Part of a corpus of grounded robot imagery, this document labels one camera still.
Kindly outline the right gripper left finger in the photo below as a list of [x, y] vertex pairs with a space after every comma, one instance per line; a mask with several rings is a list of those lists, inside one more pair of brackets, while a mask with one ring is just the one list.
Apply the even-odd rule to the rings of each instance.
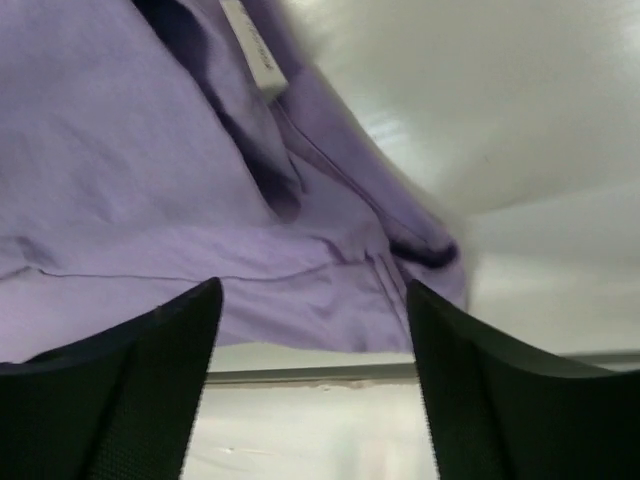
[[2, 478], [180, 478], [222, 304], [212, 278], [121, 325], [2, 364]]

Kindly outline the lavender t shirt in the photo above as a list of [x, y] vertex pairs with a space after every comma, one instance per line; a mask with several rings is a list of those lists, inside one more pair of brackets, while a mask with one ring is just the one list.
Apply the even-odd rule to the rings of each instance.
[[218, 342], [408, 353], [455, 240], [305, 62], [275, 1], [1, 5], [1, 357], [212, 277]]

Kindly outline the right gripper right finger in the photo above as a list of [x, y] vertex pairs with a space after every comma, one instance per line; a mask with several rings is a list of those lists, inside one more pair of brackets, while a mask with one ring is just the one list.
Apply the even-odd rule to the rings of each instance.
[[420, 282], [415, 365], [442, 479], [635, 479], [639, 374], [528, 345]]

